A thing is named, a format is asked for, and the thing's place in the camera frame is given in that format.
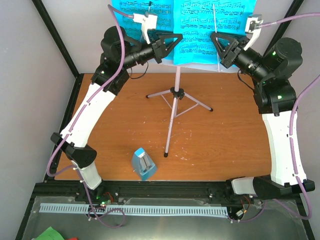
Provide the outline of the blue sheet music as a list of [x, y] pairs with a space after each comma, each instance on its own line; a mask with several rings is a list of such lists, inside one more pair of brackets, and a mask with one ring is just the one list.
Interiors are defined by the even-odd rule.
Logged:
[[139, 13], [133, 13], [133, 14], [127, 14], [124, 13], [116, 8], [114, 8], [112, 5], [108, 4], [108, 9], [110, 10], [114, 21], [115, 21], [115, 27], [118, 32], [119, 36], [119, 56], [120, 56], [120, 61], [123, 64], [124, 57], [125, 57], [125, 32], [121, 30], [121, 27], [118, 23], [118, 20], [116, 18], [115, 13], [118, 13], [126, 18], [132, 19], [135, 23], [141, 24], [141, 32], [142, 32], [142, 37], [145, 40], [145, 42], [149, 45], [152, 43], [151, 41], [151, 34], [148, 34], [148, 31], [152, 31], [153, 34], [157, 38], [177, 38], [176, 36], [172, 36], [174, 33], [172, 31], [168, 30], [156, 30], [157, 28], [157, 21], [158, 21], [158, 16], [156, 14], [152, 14], [150, 12], [146, 12], [144, 14], [139, 14]]
[[182, 34], [174, 48], [173, 64], [218, 63], [217, 50], [210, 38], [213, 32], [244, 35], [255, 0], [175, 0], [173, 32]]

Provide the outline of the white tripod music stand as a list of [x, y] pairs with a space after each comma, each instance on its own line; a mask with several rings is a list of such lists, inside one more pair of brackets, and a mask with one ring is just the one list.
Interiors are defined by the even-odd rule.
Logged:
[[169, 93], [171, 93], [173, 96], [173, 102], [169, 105], [171, 107], [171, 116], [170, 116], [170, 121], [169, 121], [166, 146], [164, 149], [164, 157], [168, 157], [168, 155], [169, 155], [169, 148], [170, 148], [170, 142], [171, 142], [171, 137], [172, 137], [174, 120], [176, 117], [180, 116], [180, 114], [178, 113], [179, 100], [181, 100], [183, 98], [188, 98], [189, 100], [194, 102], [195, 107], [202, 106], [203, 108], [209, 110], [210, 112], [213, 111], [213, 108], [209, 107], [208, 105], [204, 104], [203, 102], [199, 101], [198, 99], [192, 97], [191, 95], [186, 93], [180, 87], [182, 68], [187, 67], [187, 68], [194, 68], [195, 69], [195, 68], [204, 66], [204, 67], [209, 67], [210, 70], [212, 70], [212, 71], [217, 71], [220, 73], [225, 69], [225, 67], [223, 67], [221, 65], [220, 61], [221, 60], [220, 60], [218, 53], [217, 53], [217, 64], [188, 63], [188, 64], [175, 65], [174, 60], [173, 60], [173, 65], [176, 67], [174, 86], [169, 90], [165, 90], [165, 91], [161, 91], [161, 92], [147, 95], [148, 98], [153, 98], [153, 97], [157, 97], [157, 96], [163, 97], [165, 94], [169, 94]]

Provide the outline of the blue metronome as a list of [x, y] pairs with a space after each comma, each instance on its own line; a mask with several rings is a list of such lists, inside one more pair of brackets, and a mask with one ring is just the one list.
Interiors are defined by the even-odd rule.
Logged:
[[142, 147], [134, 152], [131, 165], [142, 181], [149, 180], [157, 171], [156, 164]]

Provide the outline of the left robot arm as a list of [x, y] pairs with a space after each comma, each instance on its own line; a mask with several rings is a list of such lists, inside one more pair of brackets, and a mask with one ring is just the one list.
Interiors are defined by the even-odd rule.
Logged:
[[102, 178], [95, 165], [97, 152], [88, 145], [94, 126], [130, 78], [129, 69], [152, 59], [160, 64], [183, 39], [181, 33], [161, 30], [151, 30], [147, 36], [149, 42], [139, 42], [127, 36], [123, 27], [112, 26], [105, 31], [100, 43], [103, 50], [100, 65], [87, 94], [68, 125], [50, 138], [72, 162], [72, 168], [87, 187], [86, 195], [95, 202], [103, 198], [104, 188], [100, 186]]

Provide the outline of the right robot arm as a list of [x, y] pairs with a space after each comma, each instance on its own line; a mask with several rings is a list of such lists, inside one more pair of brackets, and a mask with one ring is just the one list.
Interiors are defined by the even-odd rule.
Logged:
[[302, 46], [295, 39], [279, 39], [265, 56], [247, 45], [246, 36], [211, 33], [220, 62], [237, 66], [253, 82], [253, 98], [264, 122], [271, 155], [271, 172], [230, 180], [236, 195], [263, 200], [314, 191], [314, 181], [303, 169], [297, 139], [297, 94], [289, 78], [303, 63]]

